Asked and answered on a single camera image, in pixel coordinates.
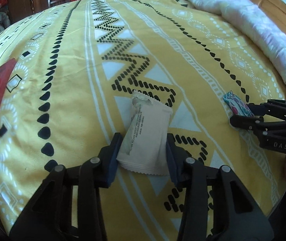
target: bed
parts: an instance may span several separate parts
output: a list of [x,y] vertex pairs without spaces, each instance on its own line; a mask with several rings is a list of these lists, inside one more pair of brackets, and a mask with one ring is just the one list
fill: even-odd
[[[286,34],[282,1],[251,1]],[[80,0],[0,35],[0,66],[18,60],[0,108],[0,217],[7,233],[55,165],[81,165],[115,132],[125,135],[134,89],[173,109],[176,144],[207,166],[229,165],[271,212],[286,189],[284,155],[230,126],[222,96],[232,90],[246,103],[286,99],[286,36],[261,15],[277,34],[262,43],[246,17],[211,13],[218,8],[200,0]],[[280,47],[277,54],[271,45]],[[176,239],[184,191],[169,176],[119,168],[101,199],[109,240]],[[210,197],[209,226],[212,208]]]

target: white packet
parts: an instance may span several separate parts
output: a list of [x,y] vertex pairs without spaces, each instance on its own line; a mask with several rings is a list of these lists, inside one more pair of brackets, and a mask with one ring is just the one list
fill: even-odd
[[133,92],[132,122],[117,156],[123,168],[144,174],[169,174],[166,139],[172,113],[163,103]]

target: yellow bedsheet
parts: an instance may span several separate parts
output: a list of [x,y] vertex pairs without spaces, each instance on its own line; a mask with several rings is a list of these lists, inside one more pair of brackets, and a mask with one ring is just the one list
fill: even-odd
[[[5,30],[0,65],[12,57],[18,64],[0,109],[7,129],[0,216],[8,232],[48,162],[81,165],[114,132],[125,135],[133,89],[172,107],[176,144],[205,165],[231,166],[265,214],[286,188],[284,156],[230,126],[222,100],[230,90],[244,102],[286,99],[286,88],[258,47],[220,16],[185,0],[81,0]],[[176,240],[184,192],[168,176],[119,168],[101,198],[109,240]]]

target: wooden door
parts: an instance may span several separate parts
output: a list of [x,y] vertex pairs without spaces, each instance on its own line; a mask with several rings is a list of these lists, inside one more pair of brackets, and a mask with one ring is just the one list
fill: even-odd
[[30,0],[8,0],[8,10],[11,23],[33,14]]

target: silver rivet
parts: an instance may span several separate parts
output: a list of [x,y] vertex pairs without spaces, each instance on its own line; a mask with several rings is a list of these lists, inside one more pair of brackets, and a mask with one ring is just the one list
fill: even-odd
[[97,164],[97,163],[99,163],[101,160],[100,160],[100,158],[99,157],[93,157],[93,158],[91,158],[91,163],[92,164]]
[[224,171],[225,173],[229,173],[231,171],[231,168],[227,165],[222,166],[222,171]]
[[185,162],[188,164],[193,164],[195,162],[195,159],[192,157],[188,157],[188,158],[186,158]]
[[54,169],[55,169],[56,172],[61,172],[64,169],[64,166],[63,165],[58,165]]

